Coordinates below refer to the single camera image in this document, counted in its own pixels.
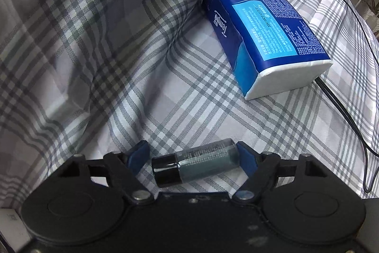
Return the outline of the dark glass bottle black cap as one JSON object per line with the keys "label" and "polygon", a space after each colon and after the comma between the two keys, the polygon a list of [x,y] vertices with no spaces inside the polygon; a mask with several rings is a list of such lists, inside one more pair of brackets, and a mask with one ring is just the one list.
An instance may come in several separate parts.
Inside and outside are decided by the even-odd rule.
{"label": "dark glass bottle black cap", "polygon": [[160,188],[212,177],[238,166],[240,155],[232,139],[152,158],[153,175]]}

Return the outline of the blue tissue pack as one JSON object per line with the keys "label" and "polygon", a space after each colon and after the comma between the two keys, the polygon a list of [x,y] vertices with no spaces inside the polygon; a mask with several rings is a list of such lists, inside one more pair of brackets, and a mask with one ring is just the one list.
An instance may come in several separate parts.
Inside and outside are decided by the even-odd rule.
{"label": "blue tissue pack", "polygon": [[246,100],[298,89],[332,61],[287,0],[202,0]]}

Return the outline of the grey plaid sofa cover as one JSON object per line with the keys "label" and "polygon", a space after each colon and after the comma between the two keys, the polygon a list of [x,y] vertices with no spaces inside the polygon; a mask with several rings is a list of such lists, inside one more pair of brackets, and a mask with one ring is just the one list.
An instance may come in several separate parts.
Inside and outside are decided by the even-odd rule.
{"label": "grey plaid sofa cover", "polygon": [[311,153],[378,196],[378,41],[347,0],[289,0],[333,60],[320,87],[244,99],[202,0],[1,0],[1,207],[68,158],[231,138]]}

